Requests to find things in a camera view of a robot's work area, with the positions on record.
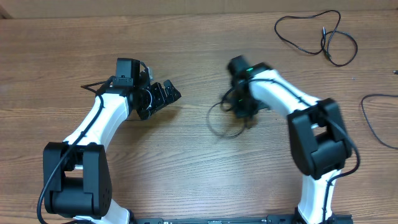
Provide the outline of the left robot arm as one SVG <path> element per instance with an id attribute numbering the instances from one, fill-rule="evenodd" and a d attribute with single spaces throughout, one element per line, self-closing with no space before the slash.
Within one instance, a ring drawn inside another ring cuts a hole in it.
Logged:
<path id="1" fill-rule="evenodd" d="M 44 186 L 37 202 L 42 210 L 70 223 L 135 223 L 133 213 L 113 199 L 106 150 L 119 126 L 136 111 L 145 121 L 176 102 L 180 92 L 170 80 L 153 82 L 144 62 L 118 58 L 116 73 L 107 80 L 83 85 L 95 103 L 77 129 L 62 142 L 49 142 L 43 151 Z"/>

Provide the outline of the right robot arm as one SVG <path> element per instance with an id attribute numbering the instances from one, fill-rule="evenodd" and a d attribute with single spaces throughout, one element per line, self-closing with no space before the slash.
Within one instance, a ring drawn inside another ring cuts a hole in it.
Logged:
<path id="1" fill-rule="evenodd" d="M 302 193 L 293 214 L 268 215 L 266 223 L 352 223 L 331 209 L 335 182 L 357 150 L 346 133 L 336 101 L 310 96 L 265 63 L 250 65 L 240 55 L 228 64 L 231 89 L 224 96 L 237 118 L 249 120 L 262 109 L 287 121 L 290 153 L 302 173 Z"/>

